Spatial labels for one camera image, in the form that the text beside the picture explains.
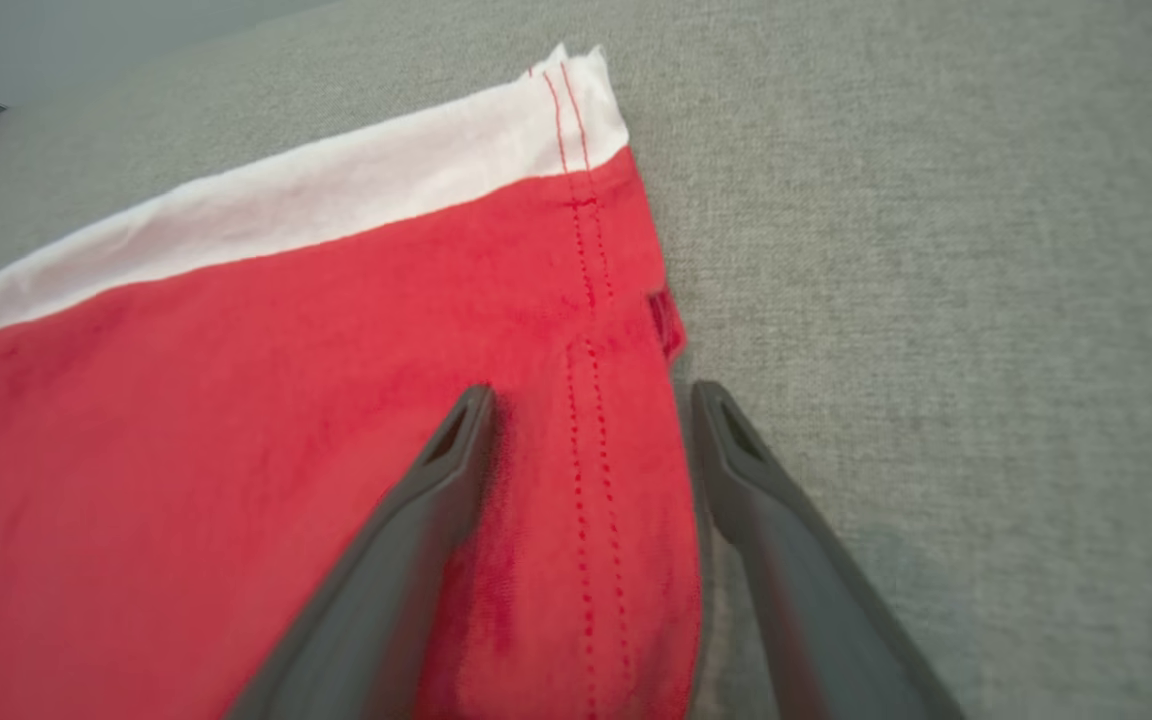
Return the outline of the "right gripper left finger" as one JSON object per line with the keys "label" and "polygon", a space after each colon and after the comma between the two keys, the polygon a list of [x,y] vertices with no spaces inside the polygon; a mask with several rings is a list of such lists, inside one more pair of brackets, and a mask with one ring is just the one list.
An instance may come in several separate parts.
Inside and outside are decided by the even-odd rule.
{"label": "right gripper left finger", "polygon": [[462,393],[228,711],[230,719],[406,719],[445,564],[480,518],[495,393]]}

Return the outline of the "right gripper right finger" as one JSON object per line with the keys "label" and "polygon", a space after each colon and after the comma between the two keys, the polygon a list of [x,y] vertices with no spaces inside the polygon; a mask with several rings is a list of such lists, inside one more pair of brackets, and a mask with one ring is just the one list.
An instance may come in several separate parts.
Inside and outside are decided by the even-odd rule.
{"label": "right gripper right finger", "polygon": [[721,382],[692,386],[717,530],[738,552],[783,719],[960,719],[960,703]]}

